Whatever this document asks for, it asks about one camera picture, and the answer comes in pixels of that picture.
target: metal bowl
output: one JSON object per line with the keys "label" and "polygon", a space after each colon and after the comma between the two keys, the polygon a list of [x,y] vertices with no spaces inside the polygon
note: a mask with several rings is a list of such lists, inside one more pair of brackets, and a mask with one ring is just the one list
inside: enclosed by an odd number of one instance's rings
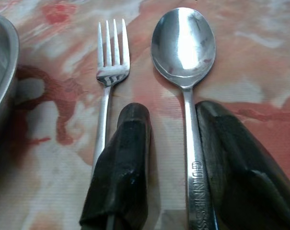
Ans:
{"label": "metal bowl", "polygon": [[19,37],[10,21],[0,15],[0,131],[13,106]]}

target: fork tine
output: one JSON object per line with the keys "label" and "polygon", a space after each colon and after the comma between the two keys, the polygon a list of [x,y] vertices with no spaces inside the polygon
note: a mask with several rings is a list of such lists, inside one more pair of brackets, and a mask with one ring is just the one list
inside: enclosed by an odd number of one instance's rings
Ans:
{"label": "fork tine", "polygon": [[97,37],[97,66],[103,67],[103,48],[102,48],[102,34],[100,23],[98,23],[98,37]]}
{"label": "fork tine", "polygon": [[111,45],[110,45],[110,33],[109,33],[109,23],[106,21],[106,66],[112,65],[112,55],[111,55]]}
{"label": "fork tine", "polygon": [[122,19],[123,23],[123,64],[130,66],[130,57],[129,57],[129,46],[128,46],[128,37],[126,31],[125,20]]}
{"label": "fork tine", "polygon": [[119,65],[121,63],[121,59],[120,59],[120,49],[118,48],[118,37],[115,19],[113,19],[113,24],[114,24],[114,64]]}

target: stainless steel fork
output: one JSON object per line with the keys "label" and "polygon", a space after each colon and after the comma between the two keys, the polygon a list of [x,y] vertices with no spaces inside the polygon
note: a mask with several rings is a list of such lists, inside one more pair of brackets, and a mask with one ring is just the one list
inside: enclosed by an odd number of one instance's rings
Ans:
{"label": "stainless steel fork", "polygon": [[124,19],[122,19],[122,32],[123,32],[123,56],[122,63],[120,59],[120,50],[118,45],[116,21],[113,20],[114,24],[114,60],[112,64],[112,54],[110,45],[110,33],[109,33],[109,23],[106,21],[106,54],[105,62],[103,58],[103,46],[102,46],[102,34],[101,34],[101,24],[98,24],[98,41],[97,41],[97,80],[104,85],[103,96],[101,100],[100,113],[98,119],[96,143],[93,157],[92,166],[92,176],[94,174],[94,169],[98,157],[103,151],[107,138],[108,131],[108,110],[110,104],[110,97],[112,92],[112,87],[123,81],[130,72],[130,57],[129,57],[129,47],[127,31]]}

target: table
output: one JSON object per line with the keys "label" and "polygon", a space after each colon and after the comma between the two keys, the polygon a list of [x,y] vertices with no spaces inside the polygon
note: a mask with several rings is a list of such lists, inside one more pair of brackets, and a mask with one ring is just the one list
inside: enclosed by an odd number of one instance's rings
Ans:
{"label": "table", "polygon": [[0,0],[21,43],[16,107],[0,143],[0,230],[79,228],[102,95],[97,25],[113,18],[126,20],[131,72],[113,93],[111,133],[130,102],[151,115],[144,229],[187,229],[182,97],[150,57],[157,21],[176,7],[200,11],[216,37],[195,102],[230,109],[290,178],[290,0]]}

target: metal spoon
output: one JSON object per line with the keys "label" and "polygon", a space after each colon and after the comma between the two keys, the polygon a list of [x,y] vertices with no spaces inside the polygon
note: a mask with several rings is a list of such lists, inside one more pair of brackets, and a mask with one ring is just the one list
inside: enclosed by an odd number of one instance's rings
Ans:
{"label": "metal spoon", "polygon": [[184,97],[190,230],[217,228],[193,100],[193,86],[207,75],[215,53],[212,30],[205,18],[193,9],[173,9],[156,25],[151,43],[154,66],[182,90]]}

